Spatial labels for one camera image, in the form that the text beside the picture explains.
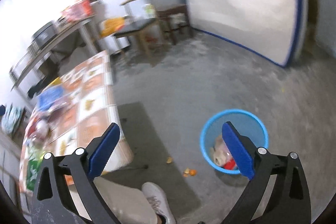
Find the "green plastic bottle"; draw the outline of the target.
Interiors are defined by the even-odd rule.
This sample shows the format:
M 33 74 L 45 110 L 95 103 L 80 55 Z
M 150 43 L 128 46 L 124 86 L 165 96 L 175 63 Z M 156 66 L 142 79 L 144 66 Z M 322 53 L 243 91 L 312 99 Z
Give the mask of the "green plastic bottle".
M 27 170 L 25 180 L 26 188 L 32 192 L 34 191 L 35 182 L 45 152 L 45 148 L 42 146 L 29 145 L 27 147 Z

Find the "red snack bag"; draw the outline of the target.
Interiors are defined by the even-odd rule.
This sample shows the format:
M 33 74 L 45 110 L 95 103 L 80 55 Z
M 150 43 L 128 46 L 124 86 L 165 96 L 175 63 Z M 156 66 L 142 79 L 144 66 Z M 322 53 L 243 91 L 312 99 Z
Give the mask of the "red snack bag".
M 232 158 L 223 165 L 223 168 L 226 170 L 236 170 L 237 165 L 234 159 Z

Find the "tan paper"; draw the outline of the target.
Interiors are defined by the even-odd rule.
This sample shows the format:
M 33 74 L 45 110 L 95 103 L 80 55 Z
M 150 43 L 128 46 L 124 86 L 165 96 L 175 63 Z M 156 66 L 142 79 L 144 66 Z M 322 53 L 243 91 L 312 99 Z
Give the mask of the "tan paper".
M 214 146 L 210 148 L 210 154 L 213 162 L 219 167 L 224 167 L 232 160 L 230 151 L 224 143 L 221 135 L 216 137 Z

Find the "blue plastic package bag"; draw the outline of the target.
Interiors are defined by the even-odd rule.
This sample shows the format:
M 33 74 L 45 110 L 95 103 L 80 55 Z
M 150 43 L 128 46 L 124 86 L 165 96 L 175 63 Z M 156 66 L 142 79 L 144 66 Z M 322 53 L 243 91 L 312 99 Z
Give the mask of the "blue plastic package bag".
M 64 96 L 64 88 L 61 85 L 51 86 L 37 96 L 37 110 L 48 110 L 58 99 Z

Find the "red drink can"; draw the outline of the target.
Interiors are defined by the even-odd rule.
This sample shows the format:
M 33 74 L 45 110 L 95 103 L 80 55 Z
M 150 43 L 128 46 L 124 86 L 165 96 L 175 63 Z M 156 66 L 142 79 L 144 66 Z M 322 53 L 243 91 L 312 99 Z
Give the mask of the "red drink can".
M 36 117 L 31 120 L 26 128 L 28 138 L 45 140 L 49 135 L 49 124 L 46 120 Z

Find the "blue mesh trash basket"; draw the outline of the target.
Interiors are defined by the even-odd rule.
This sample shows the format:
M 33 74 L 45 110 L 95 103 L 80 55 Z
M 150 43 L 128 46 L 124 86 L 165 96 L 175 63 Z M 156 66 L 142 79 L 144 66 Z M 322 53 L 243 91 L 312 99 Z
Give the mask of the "blue mesh trash basket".
M 236 162 L 236 170 L 226 170 L 213 162 L 210 148 L 214 146 L 218 135 L 222 136 Z M 199 145 L 204 159 L 215 170 L 226 174 L 243 174 L 247 178 L 252 178 L 255 174 L 253 155 L 260 147 L 268 148 L 269 136 L 265 125 L 256 115 L 245 110 L 228 109 L 206 122 Z

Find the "patterned tablecloth dining table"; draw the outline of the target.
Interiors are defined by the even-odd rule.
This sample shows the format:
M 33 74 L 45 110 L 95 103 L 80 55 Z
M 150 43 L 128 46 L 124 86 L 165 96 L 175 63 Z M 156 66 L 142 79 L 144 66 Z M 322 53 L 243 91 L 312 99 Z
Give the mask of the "patterned tablecloth dining table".
M 113 94 L 112 69 L 108 51 L 102 51 L 82 62 L 60 78 L 64 96 L 60 106 L 50 112 L 33 109 L 29 122 L 36 117 L 48 122 L 50 130 L 45 140 L 23 138 L 19 164 L 19 190 L 26 188 L 27 147 L 42 146 L 55 156 L 70 155 L 79 147 L 101 136 L 111 123 L 120 125 L 120 117 Z

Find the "floral cushion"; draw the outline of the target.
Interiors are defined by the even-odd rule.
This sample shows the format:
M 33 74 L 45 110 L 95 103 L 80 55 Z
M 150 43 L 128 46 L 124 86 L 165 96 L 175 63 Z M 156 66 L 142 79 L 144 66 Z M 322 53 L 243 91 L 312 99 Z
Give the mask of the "floral cushion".
M 24 110 L 24 108 L 13 105 L 6 106 L 6 111 L 1 118 L 1 128 L 3 133 L 11 135 L 16 130 L 23 117 Z

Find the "orange peel on floor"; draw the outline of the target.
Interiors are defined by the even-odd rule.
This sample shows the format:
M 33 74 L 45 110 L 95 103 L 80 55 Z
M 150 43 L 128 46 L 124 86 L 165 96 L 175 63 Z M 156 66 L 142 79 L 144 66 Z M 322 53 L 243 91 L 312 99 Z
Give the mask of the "orange peel on floor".
M 189 168 L 186 168 L 186 169 L 183 171 L 183 176 L 184 176 L 184 177 L 196 176 L 197 173 L 198 173 L 198 172 L 197 172 L 196 169 L 189 169 Z

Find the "white sneaker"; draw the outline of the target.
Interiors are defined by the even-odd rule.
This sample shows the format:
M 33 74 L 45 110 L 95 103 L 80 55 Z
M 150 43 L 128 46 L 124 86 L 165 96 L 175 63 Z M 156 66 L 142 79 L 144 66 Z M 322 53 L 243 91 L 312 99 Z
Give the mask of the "white sneaker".
M 157 216 L 158 223 L 176 224 L 163 189 L 153 182 L 146 182 L 141 188 L 144 196 Z

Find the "black rice cooker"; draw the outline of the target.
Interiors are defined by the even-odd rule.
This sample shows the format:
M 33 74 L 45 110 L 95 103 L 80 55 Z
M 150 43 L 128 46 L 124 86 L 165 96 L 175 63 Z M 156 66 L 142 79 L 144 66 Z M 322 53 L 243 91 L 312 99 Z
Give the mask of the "black rice cooker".
M 32 36 L 33 41 L 37 44 L 38 48 L 44 48 L 52 39 L 58 35 L 58 31 L 53 21 L 48 22 L 42 26 Z

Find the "yellow plastic bag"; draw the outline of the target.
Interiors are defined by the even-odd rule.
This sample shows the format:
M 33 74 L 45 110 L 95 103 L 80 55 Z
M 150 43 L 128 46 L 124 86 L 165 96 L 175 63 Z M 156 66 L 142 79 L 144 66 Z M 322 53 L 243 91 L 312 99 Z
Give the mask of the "yellow plastic bag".
M 123 17 L 108 18 L 99 23 L 100 36 L 105 38 L 111 36 L 115 32 L 119 31 L 125 25 L 125 19 Z

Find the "pink red bags pile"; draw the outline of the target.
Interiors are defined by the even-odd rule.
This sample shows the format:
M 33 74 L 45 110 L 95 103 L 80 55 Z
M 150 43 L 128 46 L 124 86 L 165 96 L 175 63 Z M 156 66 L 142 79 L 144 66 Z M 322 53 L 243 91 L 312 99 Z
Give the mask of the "pink red bags pile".
M 68 22 L 82 20 L 91 15 L 93 15 L 93 10 L 89 0 L 78 0 L 62 11 L 62 16 Z

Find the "wooden chair black seat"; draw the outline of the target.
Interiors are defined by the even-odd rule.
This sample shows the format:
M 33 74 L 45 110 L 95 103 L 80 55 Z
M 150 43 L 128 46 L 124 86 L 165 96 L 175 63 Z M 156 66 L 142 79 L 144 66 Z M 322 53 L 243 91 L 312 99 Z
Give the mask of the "wooden chair black seat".
M 152 18 L 134 19 L 129 4 L 135 1 L 137 0 L 125 0 L 120 4 L 120 6 L 124 7 L 126 12 L 126 18 L 130 20 L 130 23 L 124 25 L 121 29 L 115 32 L 113 34 L 113 38 L 116 40 L 116 42 L 119 42 L 119 38 L 128 38 L 130 36 L 135 36 L 138 39 L 138 42 L 140 42 L 140 44 L 142 45 L 148 59 L 151 60 L 152 54 L 145 39 L 145 32 L 152 26 L 157 25 L 163 44 L 166 44 L 166 40 L 164 38 L 163 30 L 161 28 L 160 21 L 155 9 L 154 16 Z

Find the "dark wooden stool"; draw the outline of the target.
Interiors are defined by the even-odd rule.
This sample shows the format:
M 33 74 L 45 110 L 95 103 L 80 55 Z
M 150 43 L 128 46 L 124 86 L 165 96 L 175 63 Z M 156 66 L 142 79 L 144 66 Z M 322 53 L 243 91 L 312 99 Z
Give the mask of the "dark wooden stool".
M 186 4 L 162 6 L 156 8 L 156 13 L 158 18 L 166 23 L 173 45 L 176 45 L 177 43 L 177 39 L 174 34 L 175 30 L 179 30 L 179 32 L 182 34 L 182 28 L 187 27 L 190 37 L 193 37 L 193 29 L 190 24 L 189 13 Z

